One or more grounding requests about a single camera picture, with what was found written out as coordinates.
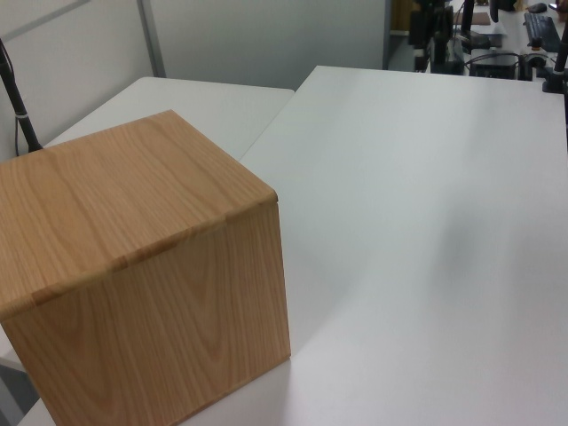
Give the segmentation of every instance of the white wall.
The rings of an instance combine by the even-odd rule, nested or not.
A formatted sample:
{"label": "white wall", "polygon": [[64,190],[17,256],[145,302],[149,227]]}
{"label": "white wall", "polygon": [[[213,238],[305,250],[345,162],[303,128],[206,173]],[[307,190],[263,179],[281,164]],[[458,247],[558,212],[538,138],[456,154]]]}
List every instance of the white wall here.
{"label": "white wall", "polygon": [[[91,0],[5,45],[42,145],[152,75],[136,0]],[[0,161],[15,154],[13,119],[0,85]]]}
{"label": "white wall", "polygon": [[383,65],[385,0],[151,5],[167,77],[295,90],[317,65]]}

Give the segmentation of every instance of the box top face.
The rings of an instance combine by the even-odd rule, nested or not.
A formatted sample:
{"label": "box top face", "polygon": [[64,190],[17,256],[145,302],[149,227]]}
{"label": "box top face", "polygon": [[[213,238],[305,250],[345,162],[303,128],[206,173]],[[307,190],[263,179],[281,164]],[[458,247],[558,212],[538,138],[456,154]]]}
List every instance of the box top face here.
{"label": "box top face", "polygon": [[276,201],[171,111],[0,164],[0,320]]}

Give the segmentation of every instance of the computer mouse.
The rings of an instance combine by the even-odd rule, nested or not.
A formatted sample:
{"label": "computer mouse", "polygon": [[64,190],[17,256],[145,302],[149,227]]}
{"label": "computer mouse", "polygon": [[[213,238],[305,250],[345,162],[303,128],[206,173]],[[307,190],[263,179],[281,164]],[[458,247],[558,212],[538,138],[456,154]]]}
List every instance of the computer mouse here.
{"label": "computer mouse", "polygon": [[547,11],[547,6],[544,3],[533,4],[526,8],[529,13],[543,13]]}

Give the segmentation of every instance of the white table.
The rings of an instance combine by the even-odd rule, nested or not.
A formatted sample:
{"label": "white table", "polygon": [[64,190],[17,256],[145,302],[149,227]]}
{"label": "white table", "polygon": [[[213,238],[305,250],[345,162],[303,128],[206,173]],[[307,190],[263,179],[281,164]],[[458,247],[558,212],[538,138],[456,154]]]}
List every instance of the white table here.
{"label": "white table", "polygon": [[568,423],[561,96],[318,67],[241,162],[280,198],[292,359],[184,425]]}
{"label": "white table", "polygon": [[173,109],[237,160],[294,91],[144,77],[47,146]]}

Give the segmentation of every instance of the wood grain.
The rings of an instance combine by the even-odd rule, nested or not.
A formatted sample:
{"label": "wood grain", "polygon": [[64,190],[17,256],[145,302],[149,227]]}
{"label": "wood grain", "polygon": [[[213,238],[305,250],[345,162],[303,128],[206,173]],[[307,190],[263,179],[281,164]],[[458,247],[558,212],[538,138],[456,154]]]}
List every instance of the wood grain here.
{"label": "wood grain", "polygon": [[413,0],[394,0],[390,10],[390,29],[409,31],[410,12],[418,9],[418,5]]}
{"label": "wood grain", "polygon": [[276,194],[169,111],[0,165],[0,320]]}
{"label": "wood grain", "polygon": [[[462,24],[463,12],[454,13],[454,23],[457,25]],[[471,25],[491,25],[491,18],[487,12],[475,12],[471,19]]]}
{"label": "wood grain", "polygon": [[183,421],[289,357],[278,206],[3,325],[58,425]]}

